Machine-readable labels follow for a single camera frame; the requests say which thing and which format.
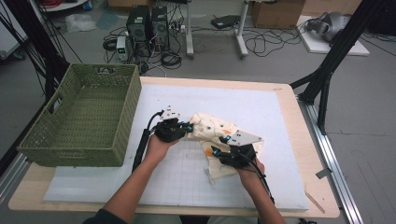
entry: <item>white cloth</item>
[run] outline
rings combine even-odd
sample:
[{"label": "white cloth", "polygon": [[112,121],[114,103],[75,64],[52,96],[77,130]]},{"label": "white cloth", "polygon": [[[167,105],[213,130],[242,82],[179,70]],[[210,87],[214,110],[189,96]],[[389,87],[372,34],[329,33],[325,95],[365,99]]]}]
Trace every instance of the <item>white cloth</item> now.
[{"label": "white cloth", "polygon": [[[192,116],[190,123],[194,125],[192,133],[188,133],[187,137],[196,138],[200,141],[201,147],[209,161],[207,171],[210,183],[214,183],[214,179],[234,175],[236,171],[233,167],[221,164],[218,158],[212,155],[212,146],[219,148],[221,151],[228,152],[230,147],[221,143],[219,137],[232,136],[238,128],[235,124],[225,121],[206,113],[196,113]],[[260,156],[262,151],[262,142],[254,143],[254,149]]]}]

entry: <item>cardboard box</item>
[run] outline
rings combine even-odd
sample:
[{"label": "cardboard box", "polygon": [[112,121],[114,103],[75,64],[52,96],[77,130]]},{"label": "cardboard box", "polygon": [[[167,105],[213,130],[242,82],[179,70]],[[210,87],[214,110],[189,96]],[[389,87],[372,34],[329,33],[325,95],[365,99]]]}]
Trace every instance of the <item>cardboard box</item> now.
[{"label": "cardboard box", "polygon": [[116,10],[130,11],[134,5],[152,6],[152,0],[107,0],[108,5]]},{"label": "cardboard box", "polygon": [[281,0],[275,4],[255,2],[251,18],[257,28],[293,29],[305,0]]},{"label": "cardboard box", "polygon": [[341,14],[352,15],[361,0],[306,0],[303,15],[320,16],[323,12],[338,11]]}]

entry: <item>forearm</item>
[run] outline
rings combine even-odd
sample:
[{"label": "forearm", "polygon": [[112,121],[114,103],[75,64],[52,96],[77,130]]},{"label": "forearm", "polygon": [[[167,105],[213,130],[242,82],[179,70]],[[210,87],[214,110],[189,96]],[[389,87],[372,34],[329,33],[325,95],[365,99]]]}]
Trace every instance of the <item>forearm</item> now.
[{"label": "forearm", "polygon": [[274,206],[263,185],[256,186],[254,188],[247,188],[247,192],[256,206],[262,223],[286,223],[285,219],[280,215],[279,211]]},{"label": "forearm", "polygon": [[154,169],[154,164],[142,161],[105,204],[104,209],[127,223],[131,223],[134,219],[134,211]]}]

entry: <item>white device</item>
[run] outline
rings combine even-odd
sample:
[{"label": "white device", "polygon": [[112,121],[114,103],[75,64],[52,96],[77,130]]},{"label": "white device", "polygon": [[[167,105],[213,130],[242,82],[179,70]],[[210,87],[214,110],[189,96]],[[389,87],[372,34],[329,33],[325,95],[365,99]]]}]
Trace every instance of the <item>white device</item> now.
[{"label": "white device", "polygon": [[170,105],[166,107],[166,109],[163,111],[163,114],[160,117],[161,120],[177,119],[177,118],[180,118],[180,113],[176,112]]},{"label": "white device", "polygon": [[119,55],[119,59],[122,62],[128,61],[129,52],[126,43],[126,36],[117,37],[117,53]]},{"label": "white device", "polygon": [[227,141],[227,145],[236,146],[236,147],[241,147],[262,141],[261,137],[251,133],[245,133],[240,130],[236,131],[236,133],[233,136],[227,136],[227,138],[229,138]]}]

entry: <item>white plastic part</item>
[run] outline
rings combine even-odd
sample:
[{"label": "white plastic part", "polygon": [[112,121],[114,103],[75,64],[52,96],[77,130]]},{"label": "white plastic part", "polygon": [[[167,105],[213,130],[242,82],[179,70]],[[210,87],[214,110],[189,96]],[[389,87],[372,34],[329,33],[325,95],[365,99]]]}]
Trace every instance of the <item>white plastic part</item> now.
[{"label": "white plastic part", "polygon": [[176,112],[174,109],[172,109],[172,106],[169,105],[163,111],[163,114],[161,115],[161,120],[177,119],[179,117],[180,117],[180,113]]},{"label": "white plastic part", "polygon": [[251,133],[236,131],[236,133],[228,140],[227,145],[241,147],[248,144],[262,141],[262,138]]}]

